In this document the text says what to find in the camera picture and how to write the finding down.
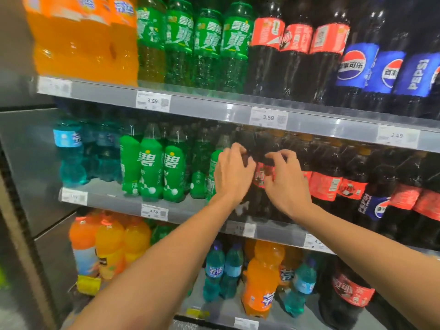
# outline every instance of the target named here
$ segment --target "orange juice bottle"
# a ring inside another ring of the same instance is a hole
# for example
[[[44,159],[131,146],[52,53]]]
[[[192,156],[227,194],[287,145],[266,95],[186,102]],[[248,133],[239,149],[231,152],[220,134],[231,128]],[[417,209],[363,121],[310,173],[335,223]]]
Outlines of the orange juice bottle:
[[[112,14],[111,38],[115,59],[116,81],[137,86],[137,0],[109,0]]]
[[[55,28],[51,25],[52,0],[22,0],[34,39],[33,61],[40,75],[56,75]]]
[[[108,0],[80,0],[83,17],[78,29],[88,64],[81,68],[84,78],[113,82],[113,56],[110,52],[111,12]]]
[[[304,258],[302,249],[287,245],[285,245],[284,248],[286,250],[286,255],[279,266],[280,289],[289,288],[295,270],[300,267]]]
[[[279,284],[278,267],[284,258],[281,244],[256,241],[255,257],[249,262],[246,286],[242,296],[245,312],[267,318]]]
[[[133,217],[132,223],[125,229],[125,264],[129,266],[150,247],[151,230],[140,217]]]
[[[78,216],[69,230],[79,275],[95,277],[98,274],[98,258],[95,244],[99,225],[92,216]]]
[[[124,228],[108,213],[103,214],[96,233],[96,254],[103,279],[111,280],[124,270]]]
[[[79,0],[53,0],[51,24],[56,31],[56,51],[59,52],[58,74],[83,77],[87,68],[84,44],[81,44],[80,21],[82,8]]]

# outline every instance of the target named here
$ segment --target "orange label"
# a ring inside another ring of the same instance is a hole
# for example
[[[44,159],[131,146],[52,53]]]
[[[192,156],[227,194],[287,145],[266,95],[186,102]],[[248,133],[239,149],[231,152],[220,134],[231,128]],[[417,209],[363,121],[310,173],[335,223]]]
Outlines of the orange label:
[[[431,190],[423,190],[414,205],[414,210],[430,219],[440,221],[440,194]]]
[[[303,176],[305,178],[307,178],[307,183],[310,184],[310,179],[311,179],[311,175],[312,175],[313,171],[303,171]]]
[[[281,51],[297,51],[308,53],[313,28],[305,24],[291,24],[286,27],[281,42]]]
[[[249,281],[246,283],[242,301],[245,305],[257,311],[266,311],[272,306],[275,292],[261,289],[259,286],[252,286]]]
[[[54,17],[67,18],[72,21],[81,21],[81,4],[79,0],[54,0],[51,15]]]
[[[256,164],[256,168],[255,168],[253,183],[256,186],[264,189],[264,177],[266,175],[274,176],[274,173],[275,173],[275,167],[271,167],[269,165],[264,165],[261,162],[258,162]]]
[[[333,201],[341,181],[341,177],[330,177],[314,172],[309,184],[310,195],[321,200]]]
[[[391,196],[389,201],[390,206],[398,207],[400,209],[412,209],[420,196],[421,188],[410,187],[408,185],[399,184]]]
[[[284,33],[284,22],[273,17],[257,18],[250,46],[264,45],[279,50]]]
[[[311,42],[310,53],[344,53],[350,27],[345,24],[331,23],[316,29]]]
[[[375,292],[374,288],[359,286],[345,275],[333,277],[333,288],[341,298],[357,307],[366,307]]]
[[[346,198],[360,200],[367,184],[368,183],[359,183],[343,178],[338,188],[338,194]]]
[[[136,12],[129,0],[109,0],[112,22],[136,27]]]
[[[90,21],[111,24],[111,12],[106,0],[80,0],[83,15]]]

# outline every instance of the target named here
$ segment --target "blue label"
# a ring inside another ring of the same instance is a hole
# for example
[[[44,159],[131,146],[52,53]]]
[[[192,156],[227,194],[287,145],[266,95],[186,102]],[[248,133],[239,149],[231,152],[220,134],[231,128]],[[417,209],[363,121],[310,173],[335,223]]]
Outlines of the blue label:
[[[379,52],[366,79],[364,91],[390,94],[404,57],[403,51]]]
[[[440,72],[440,53],[413,55],[405,62],[393,94],[427,97]]]
[[[313,292],[313,288],[315,287],[315,283],[307,283],[297,274],[295,274],[293,282],[297,291],[303,294],[311,294]]]
[[[337,86],[364,88],[379,46],[370,43],[350,45],[342,57],[338,70]]]
[[[241,266],[230,266],[229,264],[226,264],[224,267],[224,271],[226,274],[230,277],[237,278],[242,273],[242,267]]]
[[[107,132],[99,132],[96,144],[102,147],[113,147],[114,145],[114,134]]]
[[[358,211],[362,214],[368,215],[371,220],[379,221],[385,213],[389,205],[391,197],[374,197],[369,194],[364,194],[359,204]]]
[[[79,275],[96,276],[98,273],[98,257],[95,248],[85,250],[74,249],[75,262]]]
[[[221,275],[223,274],[223,266],[214,267],[206,265],[205,272],[208,277],[218,278],[221,277]]]
[[[57,147],[80,147],[81,136],[75,131],[54,130],[55,145]]]

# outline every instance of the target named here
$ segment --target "red label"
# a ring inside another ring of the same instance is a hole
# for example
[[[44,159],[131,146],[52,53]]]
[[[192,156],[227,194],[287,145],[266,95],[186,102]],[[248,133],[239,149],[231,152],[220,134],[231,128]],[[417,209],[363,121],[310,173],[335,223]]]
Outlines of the red label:
[[[431,190],[423,190],[414,205],[414,210],[421,215],[440,221],[440,194]]]
[[[330,177],[314,172],[308,187],[310,195],[321,200],[333,201],[341,181],[340,177]]]
[[[345,24],[331,23],[316,29],[310,47],[310,53],[344,53],[350,27]]]
[[[257,18],[253,27],[250,46],[265,45],[279,50],[284,33],[284,22],[278,18]]]
[[[354,182],[349,179],[342,179],[342,183],[338,188],[338,194],[346,198],[360,200],[365,191],[367,183]]]
[[[275,167],[271,167],[269,165],[264,165],[261,162],[256,164],[255,174],[253,178],[253,183],[264,189],[264,177],[266,175],[274,175]]]
[[[390,206],[400,209],[412,209],[421,193],[420,187],[409,187],[408,185],[399,184],[391,196]]]
[[[307,183],[310,184],[310,179],[311,179],[311,175],[312,175],[313,171],[303,171],[303,176],[305,178],[307,178]]]
[[[333,278],[333,288],[341,298],[357,307],[366,307],[375,292],[374,288],[359,286],[344,275]]]
[[[281,42],[281,51],[298,51],[308,53],[313,28],[305,24],[291,24],[286,27]]]

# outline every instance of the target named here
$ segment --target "sprite bottle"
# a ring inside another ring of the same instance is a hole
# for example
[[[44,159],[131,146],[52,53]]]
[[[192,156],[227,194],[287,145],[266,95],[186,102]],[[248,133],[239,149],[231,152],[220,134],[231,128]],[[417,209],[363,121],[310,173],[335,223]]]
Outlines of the sprite bottle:
[[[205,0],[195,25],[193,83],[197,88],[215,89],[223,16],[218,0]]]
[[[206,179],[206,200],[210,201],[211,198],[216,194],[216,185],[214,183],[214,170],[216,170],[217,161],[219,160],[219,155],[223,152],[223,149],[231,147],[231,136],[229,134],[220,135],[219,141],[216,146],[216,150],[211,155],[211,162],[209,163],[209,173]]]
[[[139,80],[164,82],[165,13],[166,5],[162,0],[138,0]]]
[[[194,45],[194,19],[191,2],[188,0],[169,0],[166,24],[165,83],[190,86],[190,67]]]
[[[190,195],[194,199],[205,199],[206,178],[209,172],[209,159],[213,147],[210,142],[209,129],[202,128],[198,134],[193,149],[193,174],[190,185]]]
[[[164,149],[159,142],[160,138],[158,125],[148,123],[139,153],[141,164],[139,191],[144,201],[162,199]]]
[[[218,89],[240,94],[247,73],[248,48],[255,17],[252,6],[245,0],[234,0],[224,17]]]
[[[137,119],[128,119],[119,140],[121,149],[122,190],[126,194],[138,194],[140,178],[139,151],[142,126]]]
[[[185,199],[187,135],[181,126],[174,126],[165,148],[164,199],[181,202]]]

